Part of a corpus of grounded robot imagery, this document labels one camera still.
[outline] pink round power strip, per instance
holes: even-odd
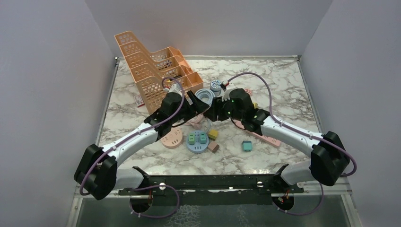
[[[178,128],[172,128],[171,131],[161,139],[161,141],[163,146],[166,148],[176,148],[183,143],[183,132]]]

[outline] yellow block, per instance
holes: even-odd
[[[209,131],[209,133],[208,133],[208,137],[209,137],[211,140],[216,140],[217,136],[218,136],[218,131],[217,131],[217,130],[211,129],[211,130]]]

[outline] round container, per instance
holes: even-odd
[[[214,95],[217,97],[221,93],[221,87],[220,87],[221,81],[218,79],[212,80],[210,82],[210,89],[213,91]]]

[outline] small red object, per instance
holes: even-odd
[[[137,106],[138,106],[138,107],[144,105],[143,100],[142,100],[142,98],[141,98],[139,95],[138,95],[138,96],[135,96],[135,102],[137,103]]]

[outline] blue round power strip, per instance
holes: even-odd
[[[206,143],[204,143],[204,144],[200,143],[201,133],[204,133],[206,135]],[[195,153],[195,154],[200,154],[200,153],[204,152],[208,148],[208,145],[209,145],[208,135],[204,131],[201,131],[201,130],[191,131],[190,134],[195,135],[195,144],[193,144],[193,145],[189,144],[188,140],[189,140],[190,136],[188,135],[186,138],[186,144],[187,144],[189,151],[192,153]]]

